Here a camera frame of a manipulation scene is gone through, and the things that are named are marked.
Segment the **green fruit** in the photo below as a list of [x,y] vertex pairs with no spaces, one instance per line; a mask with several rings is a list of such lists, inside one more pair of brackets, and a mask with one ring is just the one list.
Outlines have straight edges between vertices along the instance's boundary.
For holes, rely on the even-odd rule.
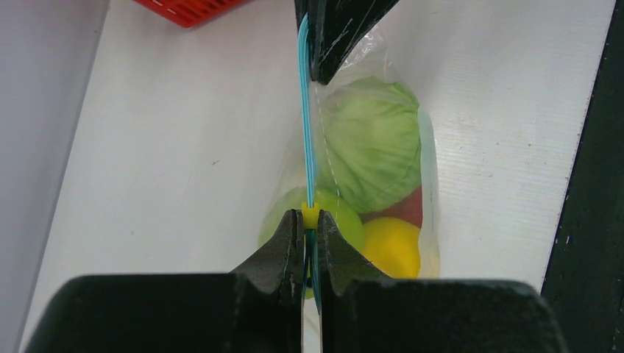
[[421,184],[418,101],[370,77],[336,89],[314,131],[316,183],[358,213],[385,210]]
[[[287,192],[267,213],[260,227],[259,246],[264,245],[275,233],[282,217],[287,210],[300,210],[306,201],[305,188],[295,188]],[[328,211],[343,238],[356,250],[364,247],[364,225],[360,216],[344,200],[322,189],[314,193],[314,201],[319,203],[321,210]]]

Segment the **red object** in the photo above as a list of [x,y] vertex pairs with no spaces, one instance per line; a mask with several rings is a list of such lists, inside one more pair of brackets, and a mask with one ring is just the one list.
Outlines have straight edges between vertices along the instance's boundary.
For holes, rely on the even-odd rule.
[[135,0],[158,15],[188,28],[217,16],[246,0]]
[[419,186],[410,196],[393,204],[388,209],[362,215],[362,221],[371,221],[379,217],[394,217],[407,221],[418,228],[422,228],[422,186]]

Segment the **yellow clip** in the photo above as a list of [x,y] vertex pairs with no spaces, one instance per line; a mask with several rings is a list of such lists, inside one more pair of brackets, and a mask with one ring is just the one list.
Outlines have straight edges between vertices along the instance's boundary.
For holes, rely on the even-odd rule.
[[314,202],[314,207],[309,208],[308,203],[304,202],[301,204],[301,214],[303,215],[303,227],[305,229],[314,229],[319,225],[319,213],[321,212],[321,207],[318,202]]

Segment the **red fruit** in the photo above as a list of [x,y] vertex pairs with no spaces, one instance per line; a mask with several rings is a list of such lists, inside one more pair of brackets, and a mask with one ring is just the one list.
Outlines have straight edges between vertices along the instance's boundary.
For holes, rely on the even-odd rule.
[[422,186],[403,200],[389,208],[373,213],[361,215],[362,221],[367,222],[379,217],[394,217],[407,221],[418,228],[422,228]]

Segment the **black floor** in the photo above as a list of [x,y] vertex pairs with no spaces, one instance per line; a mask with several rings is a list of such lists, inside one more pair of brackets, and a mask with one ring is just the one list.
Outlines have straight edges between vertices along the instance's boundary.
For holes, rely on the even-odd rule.
[[545,277],[572,353],[624,352],[624,0],[616,0]]

